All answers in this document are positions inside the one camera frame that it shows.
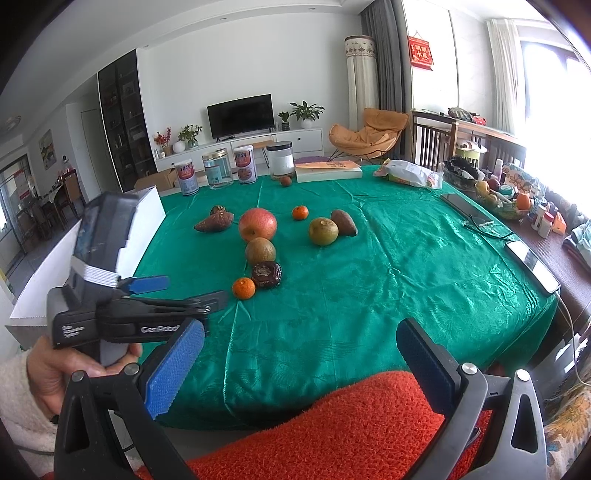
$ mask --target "white vase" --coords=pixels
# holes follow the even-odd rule
[[[314,121],[310,120],[309,118],[303,118],[301,120],[301,127],[304,129],[309,129],[312,128],[314,126]]]
[[[173,145],[173,150],[175,153],[184,152],[186,149],[187,144],[183,140],[180,140]]]

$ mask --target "white bottle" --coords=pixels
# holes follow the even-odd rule
[[[536,211],[535,211],[535,220],[531,224],[531,227],[534,230],[537,230],[540,228],[540,224],[542,223],[545,213],[546,213],[546,208],[542,207],[541,205],[538,205],[538,207],[536,208]]]
[[[544,214],[544,218],[542,218],[542,222],[540,223],[540,228],[538,229],[538,235],[542,238],[548,238],[550,231],[552,230],[552,224],[554,223],[554,217],[550,215],[548,212]]]
[[[500,158],[496,159],[495,168],[492,171],[493,175],[501,181],[501,174],[503,173],[503,161]]]

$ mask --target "smartphone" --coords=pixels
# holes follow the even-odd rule
[[[493,224],[493,220],[488,215],[482,213],[479,209],[477,209],[466,199],[460,197],[457,193],[446,193],[444,195],[441,195],[441,200],[451,205],[464,217],[472,217],[474,223],[477,224],[477,226]]]
[[[549,297],[558,291],[560,282],[526,244],[521,240],[515,240],[507,242],[505,248],[530,272],[530,276],[542,289],[545,296]]]

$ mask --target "human hand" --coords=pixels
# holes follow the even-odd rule
[[[41,411],[51,418],[60,414],[66,395],[64,376],[67,378],[76,370],[84,370],[89,377],[115,375],[125,365],[137,362],[141,354],[141,343],[130,343],[127,354],[105,368],[73,348],[53,349],[49,338],[42,336],[27,358],[29,389]]]

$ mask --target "white strap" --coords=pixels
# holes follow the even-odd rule
[[[85,264],[80,258],[72,255],[72,268],[74,271],[90,283],[103,285],[105,287],[115,288],[117,286],[117,279],[119,275],[115,272],[103,270],[102,268],[93,267]]]

